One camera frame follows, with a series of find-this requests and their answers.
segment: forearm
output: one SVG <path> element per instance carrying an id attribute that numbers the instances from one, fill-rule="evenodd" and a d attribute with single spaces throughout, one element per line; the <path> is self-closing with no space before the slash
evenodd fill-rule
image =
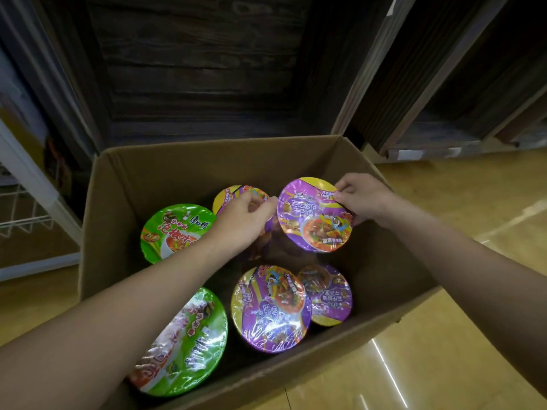
<path id="1" fill-rule="evenodd" d="M 0 376 L 0 407 L 98 408 L 198 288 L 234 255 L 216 243 L 204 237 L 5 345 L 0 362 L 10 370 Z M 21 394 L 21 380 L 33 386 L 31 395 Z"/>
<path id="2" fill-rule="evenodd" d="M 547 277 L 502 256 L 394 197 L 384 221 L 475 322 L 544 395 Z"/>

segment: cardboard box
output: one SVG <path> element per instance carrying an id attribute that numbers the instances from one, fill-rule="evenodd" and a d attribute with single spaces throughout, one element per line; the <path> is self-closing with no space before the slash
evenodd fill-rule
<path id="1" fill-rule="evenodd" d="M 93 166 L 84 218 L 80 296 L 88 298 L 148 266 L 140 251 L 140 230 L 163 207 L 183 202 L 211 207 L 215 195 L 233 184 L 250 184 L 279 195 L 295 178 L 319 177 L 335 183 L 346 172 L 371 173 L 383 181 L 359 150 L 337 136 L 109 149 Z M 291 267 L 290 256 L 278 259 L 279 266 Z M 321 255 L 319 261 L 337 267 L 352 287 L 353 311 L 347 321 L 330 329 L 314 327 L 300 345 L 279 355 L 252 350 L 231 325 L 220 365 L 197 389 L 158 401 L 122 383 L 104 408 L 237 408 L 363 345 L 436 287 L 401 242 L 374 222 L 356 227 L 347 244 L 333 254 Z M 205 287 L 229 310 L 240 276 L 240 269 L 225 267 Z"/>

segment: hand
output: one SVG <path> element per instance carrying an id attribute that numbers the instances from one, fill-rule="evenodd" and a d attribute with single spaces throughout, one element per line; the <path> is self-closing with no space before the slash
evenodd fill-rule
<path id="1" fill-rule="evenodd" d="M 276 210 L 277 197 L 264 201 L 256 193 L 245 192 L 228 203 L 203 237 L 217 239 L 221 248 L 227 247 L 235 256 L 257 239 Z"/>
<path id="2" fill-rule="evenodd" d="M 387 227 L 388 207 L 397 195 L 370 174 L 349 173 L 335 184 L 334 199 L 357 214 L 354 224 L 374 220 Z"/>

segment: wire rack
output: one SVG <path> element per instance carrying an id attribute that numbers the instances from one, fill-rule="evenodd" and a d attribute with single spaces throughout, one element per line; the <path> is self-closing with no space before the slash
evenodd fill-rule
<path id="1" fill-rule="evenodd" d="M 9 238 L 14 229 L 32 233 L 35 225 L 52 229 L 54 220 L 0 165 L 0 236 Z"/>

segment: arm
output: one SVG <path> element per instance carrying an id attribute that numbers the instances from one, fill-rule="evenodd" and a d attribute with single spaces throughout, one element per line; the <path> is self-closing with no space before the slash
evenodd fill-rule
<path id="1" fill-rule="evenodd" d="M 398 197 L 346 174 L 335 199 L 390 229 L 499 352 L 547 397 L 547 276 L 496 253 Z"/>
<path id="2" fill-rule="evenodd" d="M 0 408 L 98 408 L 208 277 L 258 237 L 277 206 L 270 198 L 250 213 L 261 202 L 242 194 L 192 246 L 0 348 Z"/>

